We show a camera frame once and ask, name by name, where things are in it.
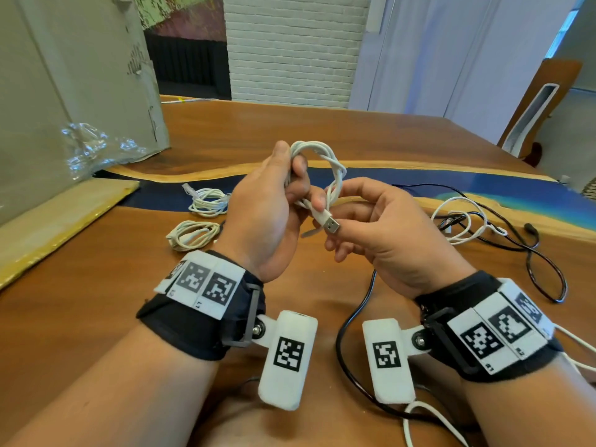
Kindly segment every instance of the black wristband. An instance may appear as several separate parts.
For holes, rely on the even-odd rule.
[[[235,263],[226,256],[208,251],[221,259]],[[263,282],[245,271],[240,285],[221,320],[189,308],[163,294],[155,295],[137,313],[137,318],[161,339],[175,348],[198,359],[221,360],[229,350],[223,345],[221,333],[233,332],[233,340],[239,340],[246,327],[252,290],[247,284],[263,287]],[[264,292],[259,295],[257,314],[264,314]]]
[[[415,302],[421,308],[421,323],[428,328],[428,346],[430,356],[443,364],[455,369],[459,376],[467,381],[490,383],[524,376],[548,365],[563,351],[557,339],[549,340],[548,344],[530,355],[504,368],[500,372],[490,375],[481,367],[476,358],[470,353],[461,340],[449,329],[447,322],[454,316],[485,300],[499,290],[501,282],[484,271],[477,271],[473,275],[455,284],[444,287],[436,292],[421,295]],[[444,315],[433,317],[433,314]],[[457,350],[460,360],[456,360],[445,342],[451,342]],[[461,360],[469,367],[463,367]]]

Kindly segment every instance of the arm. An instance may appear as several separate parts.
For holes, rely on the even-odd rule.
[[[184,446],[218,365],[139,324],[7,447]]]
[[[409,299],[475,271],[405,191],[359,178],[346,180],[341,196],[360,196],[364,201],[332,208],[341,228],[328,236],[325,248],[334,251],[338,262],[351,253],[366,256],[383,280]],[[431,371],[435,375],[435,365],[444,368],[432,358],[427,364],[416,362],[435,369]],[[491,447],[594,444],[596,391],[562,356],[515,380],[463,381],[463,388]]]
[[[309,193],[307,168],[304,157],[291,160],[287,143],[278,142],[234,189],[213,249],[263,282],[277,278],[307,216],[293,206]],[[284,188],[290,169],[293,179]],[[324,195],[312,203],[323,210]],[[181,352],[139,324],[7,446],[185,446],[218,364]]]

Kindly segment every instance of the white brick wall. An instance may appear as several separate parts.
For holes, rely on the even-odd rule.
[[[223,0],[232,98],[347,108],[369,0]]]

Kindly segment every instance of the hand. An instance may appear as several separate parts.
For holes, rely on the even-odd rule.
[[[410,299],[476,271],[407,192],[357,178],[343,182],[340,196],[360,196],[364,201],[331,209],[340,228],[328,235],[325,248],[335,250],[336,262],[350,253],[364,255],[387,285]]]
[[[294,177],[285,187],[290,166]],[[278,141],[271,157],[234,189],[223,232],[213,250],[263,282],[279,277],[294,256],[300,226],[309,215],[294,202],[307,197],[317,210],[325,208],[323,193],[310,195],[307,168],[305,157],[291,160],[288,144]]]

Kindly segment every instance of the live edge wood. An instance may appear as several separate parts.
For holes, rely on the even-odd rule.
[[[131,167],[178,173],[253,163],[283,138],[288,142],[320,139],[341,148],[349,159],[416,160],[533,172],[441,119],[232,102],[165,105],[165,116],[172,150]],[[152,297],[156,282],[180,258],[165,241],[166,233],[191,218],[189,213],[115,207],[2,291],[0,444],[136,324],[136,310]],[[513,278],[556,323],[596,343],[594,243],[551,235],[541,239],[541,250],[569,280],[570,296],[561,306],[549,304],[533,290],[523,254],[480,242],[459,250],[474,266]],[[539,259],[534,261],[540,282],[555,292],[556,278]],[[265,407],[252,387],[246,390],[250,399],[226,401],[195,432],[190,445],[404,445],[400,422],[373,410],[351,388],[334,355],[337,329],[361,301],[371,272],[370,264],[358,256],[334,263],[324,251],[322,235],[300,240],[288,270],[265,288],[268,315],[276,317],[280,310],[290,309],[319,321],[300,408],[286,413]],[[344,340],[347,362],[369,389],[361,322],[396,317],[407,323],[413,314],[411,305],[378,281],[369,306]],[[588,353],[562,340],[571,357],[596,365]],[[265,354],[256,345],[233,350],[223,361],[212,395],[258,374]],[[458,445],[441,428],[413,423],[412,429],[416,445]]]

